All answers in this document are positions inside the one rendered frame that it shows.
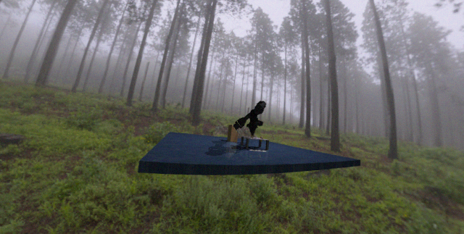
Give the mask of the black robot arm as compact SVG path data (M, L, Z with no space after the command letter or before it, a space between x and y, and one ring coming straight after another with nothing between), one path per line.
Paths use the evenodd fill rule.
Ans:
M251 116L255 116L257 117L257 115L259 114L262 114L264 112L264 109L266 107L266 103L264 101L260 101L257 103L257 105L255 106L255 108L245 117L242 117L241 119L239 118L236 122L235 122L235 125L234 128L237 130L238 128L242 128L246 121L251 117ZM260 122L261 123L261 126L263 126L263 123L262 121L258 120L257 119L257 122Z

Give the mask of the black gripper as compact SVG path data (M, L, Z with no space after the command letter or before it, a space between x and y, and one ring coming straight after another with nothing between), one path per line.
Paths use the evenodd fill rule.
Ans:
M249 128L252 135L254 135L255 130L258 128L258 126L261 126L261 123L257 122L257 119L257 117L251 116L250 123L246 125Z

